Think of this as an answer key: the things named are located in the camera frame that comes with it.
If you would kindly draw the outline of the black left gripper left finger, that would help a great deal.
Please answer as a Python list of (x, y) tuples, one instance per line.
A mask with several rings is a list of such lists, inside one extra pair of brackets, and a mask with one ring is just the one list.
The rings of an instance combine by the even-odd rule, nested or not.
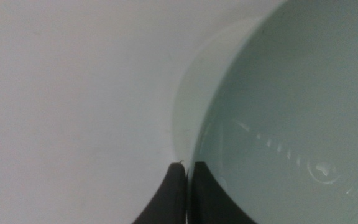
[(185, 224), (186, 189), (183, 164), (171, 163), (160, 187), (133, 224)]

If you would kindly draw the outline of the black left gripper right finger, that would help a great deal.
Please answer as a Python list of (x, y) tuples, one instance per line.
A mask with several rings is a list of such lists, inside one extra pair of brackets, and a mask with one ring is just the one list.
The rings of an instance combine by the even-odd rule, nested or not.
[(188, 211), (188, 222), (192, 224), (255, 224), (201, 161), (194, 165)]

